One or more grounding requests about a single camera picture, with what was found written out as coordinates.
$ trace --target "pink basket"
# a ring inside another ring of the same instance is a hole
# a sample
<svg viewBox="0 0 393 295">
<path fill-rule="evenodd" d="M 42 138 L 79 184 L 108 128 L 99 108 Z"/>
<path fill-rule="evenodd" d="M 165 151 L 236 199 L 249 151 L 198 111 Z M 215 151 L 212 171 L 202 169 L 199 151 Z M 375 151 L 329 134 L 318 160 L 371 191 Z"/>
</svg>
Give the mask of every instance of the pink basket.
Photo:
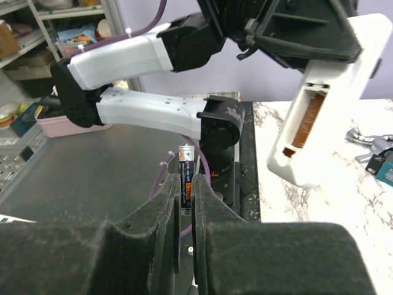
<svg viewBox="0 0 393 295">
<path fill-rule="evenodd" d="M 60 137 L 79 133 L 105 130 L 112 125 L 97 126 L 90 128 L 82 128 L 72 123 L 66 116 L 54 117 L 48 119 L 36 119 L 47 137 Z"/>
</svg>

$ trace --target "shelf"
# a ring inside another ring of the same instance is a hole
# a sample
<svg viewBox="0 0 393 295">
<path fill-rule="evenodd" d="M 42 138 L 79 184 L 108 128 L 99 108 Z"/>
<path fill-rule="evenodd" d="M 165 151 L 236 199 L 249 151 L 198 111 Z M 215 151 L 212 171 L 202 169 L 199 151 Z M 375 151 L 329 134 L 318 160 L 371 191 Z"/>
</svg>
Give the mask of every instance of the shelf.
<svg viewBox="0 0 393 295">
<path fill-rule="evenodd" d="M 36 29 L 31 34 L 18 38 L 17 40 L 21 49 L 17 53 L 10 55 L 9 57 L 4 57 L 0 60 L 0 69 L 43 43 L 45 41 L 45 37 L 39 29 Z"/>
<path fill-rule="evenodd" d="M 4 14 L 10 14 L 11 12 L 14 12 L 16 10 L 28 7 L 27 0 L 18 0 L 15 2 L 12 2 L 10 4 L 8 3 L 2 3 L 0 4 L 0 15 Z"/>
<path fill-rule="evenodd" d="M 54 20 L 57 18 L 68 17 L 84 17 L 87 15 L 104 14 L 104 9 L 101 5 L 73 7 L 70 9 L 39 11 L 38 15 L 41 20 Z"/>
</svg>

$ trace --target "marble surface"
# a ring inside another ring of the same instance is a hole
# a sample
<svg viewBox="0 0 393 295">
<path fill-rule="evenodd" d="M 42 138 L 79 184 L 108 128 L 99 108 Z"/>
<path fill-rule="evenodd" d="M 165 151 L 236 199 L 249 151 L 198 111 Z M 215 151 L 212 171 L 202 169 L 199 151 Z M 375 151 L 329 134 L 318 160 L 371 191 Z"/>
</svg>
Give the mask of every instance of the marble surface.
<svg viewBox="0 0 393 295">
<path fill-rule="evenodd" d="M 266 160 L 290 102 L 254 103 L 262 222 L 334 222 L 355 238 L 379 295 L 393 294 L 393 187 L 354 157 L 369 150 L 342 134 L 331 173 L 317 189 L 300 189 L 268 171 Z M 360 100 L 351 127 L 363 135 L 393 133 L 393 100 Z"/>
</svg>

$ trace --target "white plastic device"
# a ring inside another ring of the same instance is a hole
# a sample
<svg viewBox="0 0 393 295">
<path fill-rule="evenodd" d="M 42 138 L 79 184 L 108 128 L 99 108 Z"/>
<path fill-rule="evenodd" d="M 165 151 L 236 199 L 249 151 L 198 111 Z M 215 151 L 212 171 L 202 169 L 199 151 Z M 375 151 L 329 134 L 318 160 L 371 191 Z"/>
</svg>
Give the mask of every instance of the white plastic device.
<svg viewBox="0 0 393 295">
<path fill-rule="evenodd" d="M 325 173 L 334 173 L 326 171 L 329 168 L 324 164 L 331 159 L 337 140 L 345 136 L 353 105 L 364 91 L 391 35 L 392 23 L 382 14 L 348 20 L 363 48 L 362 53 L 350 65 L 309 62 L 267 160 L 271 172 L 296 186 L 316 187 Z M 316 98 L 322 101 L 319 107 L 315 106 Z M 301 136 L 297 137 L 300 133 L 303 139 L 306 135 L 301 144 Z"/>
<path fill-rule="evenodd" d="M 157 34 L 169 23 L 148 33 L 74 56 L 68 70 L 82 90 L 94 90 L 112 81 L 131 79 L 143 74 L 172 71 L 164 43 Z"/>
<path fill-rule="evenodd" d="M 181 98 L 109 87 L 97 103 L 104 124 L 128 124 L 171 131 L 201 139 L 201 119 L 207 101 L 201 97 Z"/>
</svg>

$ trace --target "battery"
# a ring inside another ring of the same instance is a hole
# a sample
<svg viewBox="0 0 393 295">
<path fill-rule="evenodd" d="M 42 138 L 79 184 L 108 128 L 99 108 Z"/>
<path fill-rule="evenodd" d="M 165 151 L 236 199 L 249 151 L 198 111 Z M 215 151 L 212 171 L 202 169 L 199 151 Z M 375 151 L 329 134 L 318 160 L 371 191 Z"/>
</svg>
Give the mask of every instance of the battery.
<svg viewBox="0 0 393 295">
<path fill-rule="evenodd" d="M 179 146 L 179 172 L 181 179 L 181 213 L 191 213 L 191 182 L 194 176 L 195 148 L 188 144 Z"/>
</svg>

